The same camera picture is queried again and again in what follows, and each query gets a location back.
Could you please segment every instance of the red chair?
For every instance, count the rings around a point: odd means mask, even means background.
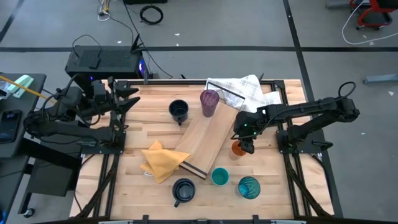
[[[351,0],[349,4],[353,9],[357,8],[361,1]],[[357,10],[359,13],[357,30],[363,27],[373,27],[379,30],[392,22],[389,15],[398,9],[398,0],[369,0],[369,3],[362,4]]]

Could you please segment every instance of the purple plastic cup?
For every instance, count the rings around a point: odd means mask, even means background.
[[[211,117],[216,111],[220,96],[214,90],[205,90],[200,94],[201,110],[207,118]]]

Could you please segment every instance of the wooden cutting board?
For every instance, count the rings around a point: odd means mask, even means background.
[[[231,129],[238,110],[219,102],[214,115],[198,113],[175,148],[191,154],[180,167],[206,179],[206,176]]]

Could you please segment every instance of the wooden board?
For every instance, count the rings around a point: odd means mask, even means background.
[[[206,179],[237,113],[237,109],[221,102],[210,118],[197,113],[175,148],[178,152],[191,154],[180,167]]]
[[[285,80],[289,103],[305,102],[305,96],[300,80]],[[152,177],[145,176],[139,166],[145,162],[141,153],[155,140],[159,140],[166,149],[175,149],[188,125],[197,113],[201,113],[198,95],[203,91],[201,85],[149,85],[137,86],[140,91],[134,96],[140,96],[141,101],[127,113],[126,124],[129,125],[126,139],[126,150],[119,160],[118,176],[114,191],[112,219],[142,219],[149,215],[151,220],[179,219],[252,219],[253,214],[261,219],[293,218],[292,206],[287,185],[284,161],[277,149],[275,139],[276,128],[267,128],[254,141],[256,152],[245,155],[237,161],[229,158],[229,150],[233,140],[227,138],[223,143],[214,167],[224,167],[230,174],[229,183],[223,187],[214,186],[210,178],[202,180],[192,173],[180,169],[165,182],[157,184]],[[262,86],[264,93],[271,91],[269,85]],[[178,126],[169,115],[169,104],[176,99],[188,102],[190,110],[188,119]],[[295,124],[302,124],[308,118],[294,119]],[[105,126],[109,116],[104,116],[94,127]],[[303,174],[308,190],[320,205],[333,213],[325,175],[322,167],[309,155],[300,155]],[[76,196],[84,206],[98,186],[102,155],[97,155],[88,161],[80,171],[76,188]],[[260,196],[254,200],[246,200],[235,194],[239,180],[251,175],[259,180]],[[179,178],[191,179],[196,187],[195,198],[189,203],[181,203],[174,208],[172,186]],[[303,206],[300,191],[297,189],[297,199],[300,214]],[[104,215],[106,192],[102,200],[100,215]],[[78,213],[74,202],[71,216]]]

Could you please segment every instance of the orange cup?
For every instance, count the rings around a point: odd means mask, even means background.
[[[232,143],[231,150],[229,152],[229,157],[232,160],[237,160],[246,154],[246,152],[243,151],[242,148],[238,146],[238,144],[239,141],[235,141],[234,143]]]

